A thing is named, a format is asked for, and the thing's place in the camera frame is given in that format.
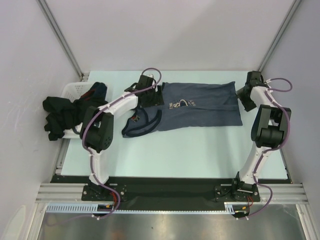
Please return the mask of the blue printed tank top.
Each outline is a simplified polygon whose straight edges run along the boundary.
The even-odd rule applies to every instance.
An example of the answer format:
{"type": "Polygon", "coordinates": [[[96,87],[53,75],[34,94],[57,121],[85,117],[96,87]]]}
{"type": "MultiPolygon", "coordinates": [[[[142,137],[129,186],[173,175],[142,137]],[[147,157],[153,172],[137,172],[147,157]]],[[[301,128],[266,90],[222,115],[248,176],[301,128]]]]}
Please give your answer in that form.
{"type": "Polygon", "coordinates": [[[165,82],[161,88],[163,103],[136,107],[121,131],[124,138],[188,127],[243,124],[233,81],[224,84],[165,82]]]}

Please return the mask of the black tank top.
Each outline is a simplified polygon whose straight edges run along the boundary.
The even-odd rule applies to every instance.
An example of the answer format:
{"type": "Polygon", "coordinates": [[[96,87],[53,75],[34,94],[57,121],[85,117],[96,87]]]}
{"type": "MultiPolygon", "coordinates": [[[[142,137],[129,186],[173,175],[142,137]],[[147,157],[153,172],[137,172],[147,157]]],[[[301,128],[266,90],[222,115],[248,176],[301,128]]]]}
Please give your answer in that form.
{"type": "Polygon", "coordinates": [[[48,113],[44,130],[48,139],[56,141],[63,138],[65,130],[72,130],[83,122],[87,108],[105,105],[103,97],[87,97],[70,101],[67,98],[48,96],[43,102],[43,109],[48,113]]]}

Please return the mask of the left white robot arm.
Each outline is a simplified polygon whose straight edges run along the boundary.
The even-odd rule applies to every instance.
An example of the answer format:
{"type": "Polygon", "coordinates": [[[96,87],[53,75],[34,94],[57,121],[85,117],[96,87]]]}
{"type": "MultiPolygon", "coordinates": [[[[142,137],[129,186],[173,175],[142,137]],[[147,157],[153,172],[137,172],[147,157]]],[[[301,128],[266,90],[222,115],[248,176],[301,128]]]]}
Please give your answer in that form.
{"type": "Polygon", "coordinates": [[[105,184],[109,179],[108,173],[101,173],[101,155],[113,141],[115,120],[130,110],[142,104],[153,103],[152,97],[161,96],[158,85],[162,79],[156,80],[152,74],[141,74],[138,82],[126,88],[115,100],[99,107],[89,107],[84,115],[80,138],[82,147],[89,154],[89,180],[95,184],[93,194],[100,200],[110,196],[111,188],[105,184]]]}

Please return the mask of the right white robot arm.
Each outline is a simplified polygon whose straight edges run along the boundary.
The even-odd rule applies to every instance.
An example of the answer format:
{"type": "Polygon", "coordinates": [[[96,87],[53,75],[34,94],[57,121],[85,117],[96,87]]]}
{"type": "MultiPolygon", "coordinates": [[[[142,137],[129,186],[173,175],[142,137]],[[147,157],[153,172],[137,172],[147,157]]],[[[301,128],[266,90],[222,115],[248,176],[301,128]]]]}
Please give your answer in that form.
{"type": "Polygon", "coordinates": [[[262,167],[271,153],[286,144],[290,135],[292,111],[279,104],[272,93],[290,92],[293,85],[285,79],[289,87],[278,89],[270,86],[273,81],[273,78],[264,80],[259,71],[250,71],[244,87],[236,92],[246,112],[257,109],[250,133],[252,148],[245,164],[231,183],[230,195],[237,202],[258,195],[258,180],[262,167]]]}

